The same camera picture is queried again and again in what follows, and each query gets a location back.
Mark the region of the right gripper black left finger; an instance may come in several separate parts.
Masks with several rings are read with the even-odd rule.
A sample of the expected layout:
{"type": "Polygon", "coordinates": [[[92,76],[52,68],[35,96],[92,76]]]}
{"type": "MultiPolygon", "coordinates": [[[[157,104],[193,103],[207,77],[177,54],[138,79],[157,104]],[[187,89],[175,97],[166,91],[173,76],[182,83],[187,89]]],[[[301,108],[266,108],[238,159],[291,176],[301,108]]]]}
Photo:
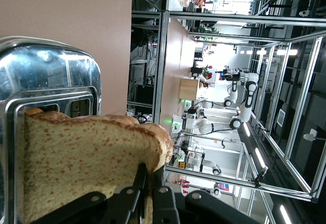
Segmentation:
{"type": "Polygon", "coordinates": [[[110,198],[90,192],[33,223],[142,223],[146,190],[147,168],[139,164],[133,184],[110,198]]]}

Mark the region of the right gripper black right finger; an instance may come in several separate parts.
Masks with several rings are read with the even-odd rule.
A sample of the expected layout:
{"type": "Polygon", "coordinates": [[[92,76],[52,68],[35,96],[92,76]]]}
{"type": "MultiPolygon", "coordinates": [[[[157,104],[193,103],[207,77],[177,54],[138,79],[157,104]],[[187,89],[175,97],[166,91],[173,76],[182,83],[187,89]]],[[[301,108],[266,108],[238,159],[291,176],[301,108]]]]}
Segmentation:
{"type": "Polygon", "coordinates": [[[257,223],[205,191],[184,196],[166,183],[164,167],[152,176],[153,223],[257,223]]]}

